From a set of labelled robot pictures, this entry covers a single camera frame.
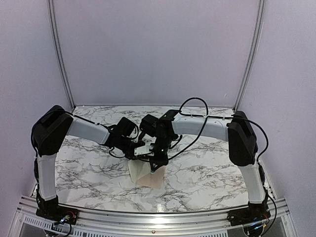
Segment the cream envelope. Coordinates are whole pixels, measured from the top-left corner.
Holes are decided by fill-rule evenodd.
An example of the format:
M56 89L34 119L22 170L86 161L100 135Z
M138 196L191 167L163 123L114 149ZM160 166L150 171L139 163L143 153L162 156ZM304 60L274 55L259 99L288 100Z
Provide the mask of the cream envelope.
M155 174L151 174L149 163L140 160L129 160L127 164L131 181L134 184L153 189L162 187L166 166L162 166Z

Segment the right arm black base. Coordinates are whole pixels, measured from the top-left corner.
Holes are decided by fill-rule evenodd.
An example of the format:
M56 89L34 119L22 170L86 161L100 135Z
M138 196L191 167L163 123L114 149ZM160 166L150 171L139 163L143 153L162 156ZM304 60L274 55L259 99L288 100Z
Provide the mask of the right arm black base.
M260 204L248 203L248 207L230 210L227 220L231 226L250 224L271 217L267 201Z

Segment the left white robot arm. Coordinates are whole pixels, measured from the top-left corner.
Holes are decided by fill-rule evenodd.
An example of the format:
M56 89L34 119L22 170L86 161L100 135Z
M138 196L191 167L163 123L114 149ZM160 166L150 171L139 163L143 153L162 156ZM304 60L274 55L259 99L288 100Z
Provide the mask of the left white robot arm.
M62 216L62 208L51 201L56 198L55 159L66 136L93 141L101 146L116 148L124 157L135 159L135 149L145 145L143 141L130 138L136 124L122 117L117 124L105 126L65 111L55 105L32 127L31 143L38 162L38 194L47 201L42 210L52 220Z

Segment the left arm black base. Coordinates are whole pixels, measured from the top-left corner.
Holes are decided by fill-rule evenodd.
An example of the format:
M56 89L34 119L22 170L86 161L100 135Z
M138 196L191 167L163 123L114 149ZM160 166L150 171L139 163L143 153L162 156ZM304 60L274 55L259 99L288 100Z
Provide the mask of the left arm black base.
M75 208L60 206L58 196L51 200L44 200L41 195L37 193L36 202L38 205L36 210L37 216L55 221L56 224L76 224L79 211Z

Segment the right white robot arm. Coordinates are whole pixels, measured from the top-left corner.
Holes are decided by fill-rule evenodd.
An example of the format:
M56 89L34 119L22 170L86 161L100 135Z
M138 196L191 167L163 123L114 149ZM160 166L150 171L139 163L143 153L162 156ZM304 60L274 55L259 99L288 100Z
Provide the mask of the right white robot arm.
M262 204L267 200L268 194L259 171L257 137L252 125L242 111L231 117L221 118L187 115L179 110L169 110L160 118L146 115L141 120L140 129L156 139L151 150L153 156L149 158L152 172L171 160L168 150L177 136L204 136L228 142L229 159L241 171L251 204L245 209L244 216L249 221L255 221L264 213Z

